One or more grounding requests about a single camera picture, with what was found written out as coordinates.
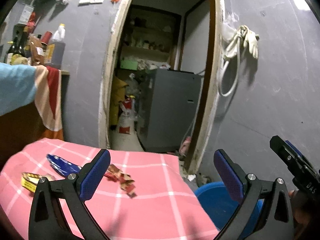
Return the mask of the person's right hand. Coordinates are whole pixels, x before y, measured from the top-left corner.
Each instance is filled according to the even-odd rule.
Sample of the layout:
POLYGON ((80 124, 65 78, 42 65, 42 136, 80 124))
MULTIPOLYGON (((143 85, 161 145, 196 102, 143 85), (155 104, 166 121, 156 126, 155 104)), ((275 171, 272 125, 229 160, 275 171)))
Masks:
POLYGON ((293 239, 319 239, 319 206, 299 190, 289 192, 294 218, 293 239))

